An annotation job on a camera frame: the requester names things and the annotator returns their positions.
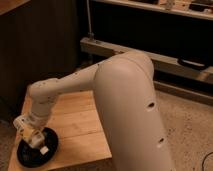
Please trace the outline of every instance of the cable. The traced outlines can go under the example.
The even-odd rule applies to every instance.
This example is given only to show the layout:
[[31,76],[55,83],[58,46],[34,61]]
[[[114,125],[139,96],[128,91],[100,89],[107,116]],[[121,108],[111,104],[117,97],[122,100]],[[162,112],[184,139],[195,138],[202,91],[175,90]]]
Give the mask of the cable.
[[205,171],[205,161],[206,161],[206,159],[207,159],[210,155],[212,155],[212,154],[213,154],[213,152],[210,152],[210,153],[206,154],[205,157],[203,158],[203,161],[202,161],[202,171]]

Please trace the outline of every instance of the wooden cabinet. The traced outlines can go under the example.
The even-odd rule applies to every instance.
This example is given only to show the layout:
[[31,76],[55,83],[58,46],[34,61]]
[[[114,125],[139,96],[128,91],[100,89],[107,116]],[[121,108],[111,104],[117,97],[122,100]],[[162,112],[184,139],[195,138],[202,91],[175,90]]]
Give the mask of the wooden cabinet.
[[0,119],[19,114],[26,86],[74,71],[75,1],[31,0],[0,16]]

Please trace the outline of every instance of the metal bar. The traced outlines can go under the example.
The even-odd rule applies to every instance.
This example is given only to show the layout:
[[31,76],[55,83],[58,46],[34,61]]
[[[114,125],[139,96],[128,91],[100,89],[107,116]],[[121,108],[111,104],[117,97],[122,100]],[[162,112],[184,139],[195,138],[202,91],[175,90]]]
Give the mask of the metal bar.
[[92,0],[92,1],[102,2],[102,3],[106,3],[106,4],[126,6],[126,7],[130,7],[130,8],[136,8],[136,9],[144,9],[144,10],[149,10],[149,11],[168,13],[168,14],[176,14],[176,15],[192,17],[192,18],[213,20],[212,14],[206,14],[206,13],[190,11],[190,10],[189,11],[183,11],[183,10],[178,10],[178,9],[166,10],[165,7],[148,4],[148,3],[142,3],[142,2],[124,1],[124,0]]
[[90,39],[94,39],[94,33],[92,31],[91,13],[90,13],[90,0],[87,0],[87,18],[88,18],[88,36]]
[[[91,41],[87,37],[81,40],[81,49],[83,52],[104,57],[110,57],[118,53],[124,53],[133,50],[133,48],[99,40]],[[213,67],[208,67],[205,70],[198,71],[179,65],[176,58],[146,51],[144,52],[147,53],[147,55],[149,55],[149,57],[152,59],[155,69],[158,71],[213,85]]]
[[159,91],[173,94],[175,96],[182,97],[184,99],[193,100],[199,103],[204,103],[213,106],[213,96],[186,90],[177,86],[165,84],[162,82],[154,81],[155,88]]

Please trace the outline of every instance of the wooden stool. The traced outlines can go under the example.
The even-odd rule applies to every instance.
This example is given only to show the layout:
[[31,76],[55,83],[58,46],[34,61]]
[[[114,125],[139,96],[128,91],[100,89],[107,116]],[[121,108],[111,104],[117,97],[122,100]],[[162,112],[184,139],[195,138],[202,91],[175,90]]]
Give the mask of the wooden stool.
[[[30,106],[31,99],[26,96],[22,114],[26,114]],[[54,157],[38,168],[23,167],[16,157],[20,141],[17,135],[8,171],[51,170],[111,157],[90,91],[60,96],[47,127],[54,129],[59,137]]]

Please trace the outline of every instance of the small object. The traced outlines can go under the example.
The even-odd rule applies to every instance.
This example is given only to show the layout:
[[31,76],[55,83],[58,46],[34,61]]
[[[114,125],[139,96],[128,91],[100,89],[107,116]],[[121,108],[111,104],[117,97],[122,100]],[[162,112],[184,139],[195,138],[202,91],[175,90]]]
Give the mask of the small object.
[[189,9],[204,12],[205,9],[211,8],[212,0],[194,0],[189,5]]
[[208,64],[199,64],[199,63],[195,63],[195,62],[190,62],[190,61],[185,61],[183,59],[178,59],[177,60],[179,65],[185,66],[185,67],[189,67],[198,71],[204,70],[206,68],[209,67]]
[[49,149],[47,148],[47,146],[44,146],[40,149],[40,152],[42,155],[45,155],[48,151],[49,151]]
[[175,0],[167,0],[166,1],[166,10],[171,10],[173,8],[173,5],[175,5]]
[[31,148],[24,140],[18,146],[17,157],[19,162],[28,168],[39,167],[48,162],[58,147],[58,136],[50,128],[44,128],[45,146],[39,149]]
[[212,13],[212,9],[205,9],[203,12],[205,12],[205,13],[208,13],[208,14],[211,14]]

